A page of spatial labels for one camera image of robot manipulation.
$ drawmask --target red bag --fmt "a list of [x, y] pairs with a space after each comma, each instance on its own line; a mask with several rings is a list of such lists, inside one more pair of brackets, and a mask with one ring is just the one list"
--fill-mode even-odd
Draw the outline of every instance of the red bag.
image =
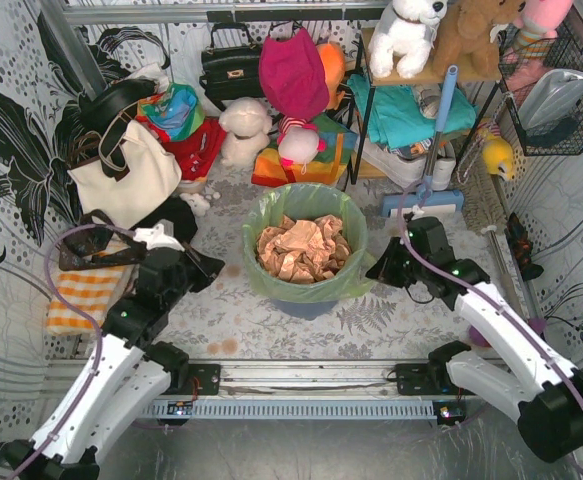
[[288, 117], [311, 120], [327, 107], [324, 66], [306, 28], [286, 41], [264, 40], [260, 84], [271, 105]]
[[196, 180], [207, 176], [226, 136], [218, 119], [209, 117], [186, 140], [163, 143], [162, 147], [175, 155], [182, 180]]

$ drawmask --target teal cloth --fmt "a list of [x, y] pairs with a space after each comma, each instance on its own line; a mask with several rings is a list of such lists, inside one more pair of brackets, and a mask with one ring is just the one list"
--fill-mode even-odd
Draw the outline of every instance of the teal cloth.
[[[355, 95], [360, 114], [364, 115], [369, 96], [369, 82], [361, 75], [351, 75], [348, 85]], [[475, 107], [456, 88], [444, 133], [471, 128], [475, 118]], [[406, 147], [433, 137], [435, 120], [422, 116], [411, 93], [411, 87], [377, 87], [367, 135], [373, 143], [388, 145], [391, 149]]]

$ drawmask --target brown teddy bear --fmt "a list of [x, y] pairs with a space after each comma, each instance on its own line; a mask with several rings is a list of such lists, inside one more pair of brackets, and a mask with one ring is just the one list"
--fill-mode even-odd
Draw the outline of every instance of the brown teddy bear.
[[449, 7], [438, 29], [433, 71], [443, 76], [460, 54], [468, 53], [480, 75], [497, 74], [500, 55], [491, 31], [513, 22], [524, 4], [524, 0], [460, 0]]

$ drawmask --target blue mop handle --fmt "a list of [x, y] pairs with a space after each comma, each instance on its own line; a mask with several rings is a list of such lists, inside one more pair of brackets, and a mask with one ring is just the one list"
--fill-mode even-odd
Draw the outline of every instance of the blue mop handle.
[[455, 91], [455, 83], [457, 80], [458, 66], [451, 65], [447, 70], [446, 77], [444, 77], [444, 85], [442, 85], [442, 98], [440, 99], [440, 108], [438, 109], [438, 118], [435, 121], [435, 136], [433, 137], [433, 143], [431, 147], [429, 147], [427, 161], [424, 164], [423, 184], [425, 186], [423, 188], [427, 190], [431, 185], [433, 170], [435, 168], [435, 161], [438, 158], [438, 148], [440, 147], [444, 127], [447, 124], [449, 110], [451, 110], [451, 101], [453, 100], [453, 92]]
[[444, 127], [447, 124], [447, 117], [449, 110], [451, 110], [451, 101], [453, 100], [453, 92], [455, 91], [455, 84], [458, 81], [458, 66], [451, 65], [447, 70], [447, 75], [444, 77], [444, 85], [442, 85], [442, 98], [440, 99], [440, 108], [438, 109], [438, 118], [435, 121], [435, 131], [444, 132]]

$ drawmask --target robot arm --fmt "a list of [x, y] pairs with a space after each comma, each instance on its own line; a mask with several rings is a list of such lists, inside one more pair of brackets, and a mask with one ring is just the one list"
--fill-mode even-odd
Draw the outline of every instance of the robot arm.
[[[182, 391], [189, 356], [176, 347], [152, 345], [168, 323], [168, 314], [188, 291], [209, 286], [224, 262], [183, 247], [164, 227], [138, 229], [147, 244], [135, 293], [108, 311], [102, 326], [102, 355], [86, 395], [71, 412], [54, 441], [37, 456], [22, 480], [95, 480], [99, 466], [120, 435], [157, 396]], [[5, 457], [16, 469], [47, 440], [78, 396], [94, 368], [91, 355], [67, 395], [29, 442], [7, 444]]]
[[[520, 435], [542, 460], [553, 462], [583, 446], [583, 412], [561, 378], [536, 348], [507, 320], [507, 312], [522, 328], [536, 335], [489, 283], [488, 275], [472, 260], [457, 260], [444, 228], [434, 217], [409, 223], [411, 245], [429, 263], [461, 278], [500, 305], [498, 311], [480, 295], [465, 290], [416, 261], [399, 238], [391, 239], [367, 277], [399, 288], [423, 282], [431, 295], [460, 313], [498, 352], [511, 373], [485, 362], [471, 347], [452, 342], [429, 354], [431, 383], [471, 391], [517, 423]], [[551, 349], [541, 348], [583, 396], [583, 371]]]

